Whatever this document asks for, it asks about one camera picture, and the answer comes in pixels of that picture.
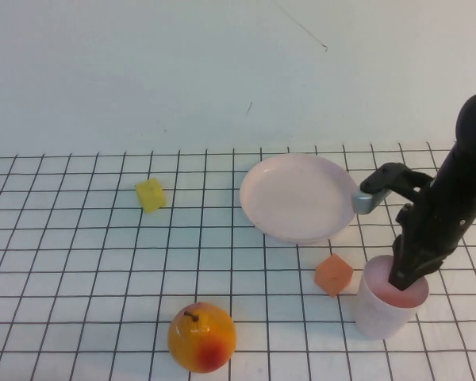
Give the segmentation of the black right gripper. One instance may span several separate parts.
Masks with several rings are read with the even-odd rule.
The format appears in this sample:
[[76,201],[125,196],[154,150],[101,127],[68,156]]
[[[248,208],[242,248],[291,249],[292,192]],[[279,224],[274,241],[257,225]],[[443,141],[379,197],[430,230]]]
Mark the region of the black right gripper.
[[476,183],[423,187],[396,217],[401,234],[393,243],[388,282],[407,290],[439,270],[475,218]]

